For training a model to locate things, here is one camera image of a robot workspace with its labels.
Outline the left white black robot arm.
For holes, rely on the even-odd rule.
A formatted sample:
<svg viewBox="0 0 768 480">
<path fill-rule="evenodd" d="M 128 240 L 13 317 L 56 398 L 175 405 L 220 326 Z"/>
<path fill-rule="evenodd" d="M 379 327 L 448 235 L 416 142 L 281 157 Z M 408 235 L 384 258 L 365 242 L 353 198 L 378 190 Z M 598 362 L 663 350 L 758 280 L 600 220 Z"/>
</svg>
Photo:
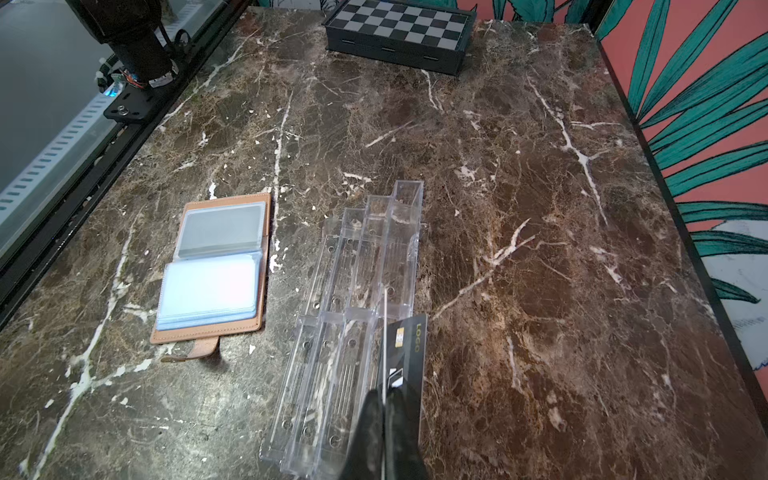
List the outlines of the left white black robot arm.
<svg viewBox="0 0 768 480">
<path fill-rule="evenodd" d="M 98 43 L 112 49 L 128 83 L 157 89 L 180 74 L 192 40 L 184 29 L 169 35 L 163 24 L 163 14 L 170 10 L 165 1 L 74 0 L 67 5 Z"/>
</svg>

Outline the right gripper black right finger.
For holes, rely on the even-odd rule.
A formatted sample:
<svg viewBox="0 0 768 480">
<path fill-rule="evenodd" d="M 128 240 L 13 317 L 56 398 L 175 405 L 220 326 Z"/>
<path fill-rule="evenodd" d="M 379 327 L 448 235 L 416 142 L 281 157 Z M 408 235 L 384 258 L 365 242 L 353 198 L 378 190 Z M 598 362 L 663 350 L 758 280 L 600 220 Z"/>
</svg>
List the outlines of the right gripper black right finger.
<svg viewBox="0 0 768 480">
<path fill-rule="evenodd" d="M 412 436 L 406 403 L 400 389 L 390 389 L 384 404 L 384 478 L 426 480 L 428 470 Z"/>
</svg>

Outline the black VIP card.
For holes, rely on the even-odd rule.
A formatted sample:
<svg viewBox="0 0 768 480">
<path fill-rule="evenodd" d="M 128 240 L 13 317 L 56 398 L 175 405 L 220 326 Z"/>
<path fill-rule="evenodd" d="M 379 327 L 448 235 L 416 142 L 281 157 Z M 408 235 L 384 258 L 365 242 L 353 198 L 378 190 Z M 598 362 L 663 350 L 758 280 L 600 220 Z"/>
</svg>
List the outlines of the black VIP card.
<svg viewBox="0 0 768 480">
<path fill-rule="evenodd" d="M 392 321 L 386 329 L 387 386 L 403 395 L 406 431 L 415 443 L 420 435 L 427 329 L 426 314 Z"/>
</svg>

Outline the clear plastic organizer box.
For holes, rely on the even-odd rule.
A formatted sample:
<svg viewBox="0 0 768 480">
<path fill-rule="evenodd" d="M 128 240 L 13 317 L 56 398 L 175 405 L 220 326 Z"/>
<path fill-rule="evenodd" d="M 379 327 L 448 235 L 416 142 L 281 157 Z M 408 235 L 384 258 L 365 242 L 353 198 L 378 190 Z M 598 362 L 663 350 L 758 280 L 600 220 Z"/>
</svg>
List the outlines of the clear plastic organizer box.
<svg viewBox="0 0 768 480">
<path fill-rule="evenodd" d="M 283 474 L 334 479 L 343 466 L 364 397 L 382 383 L 382 357 L 414 311 L 423 191 L 398 180 L 390 195 L 323 225 L 261 452 Z"/>
</svg>

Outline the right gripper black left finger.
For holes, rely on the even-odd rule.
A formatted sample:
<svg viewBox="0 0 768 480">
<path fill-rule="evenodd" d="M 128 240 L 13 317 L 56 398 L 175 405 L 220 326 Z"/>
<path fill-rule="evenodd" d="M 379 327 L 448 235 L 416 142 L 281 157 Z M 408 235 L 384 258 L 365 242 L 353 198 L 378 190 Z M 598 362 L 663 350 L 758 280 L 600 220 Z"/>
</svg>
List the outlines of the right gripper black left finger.
<svg viewBox="0 0 768 480">
<path fill-rule="evenodd" d="M 384 408 L 377 390 L 367 393 L 339 480 L 377 480 L 382 475 Z"/>
</svg>

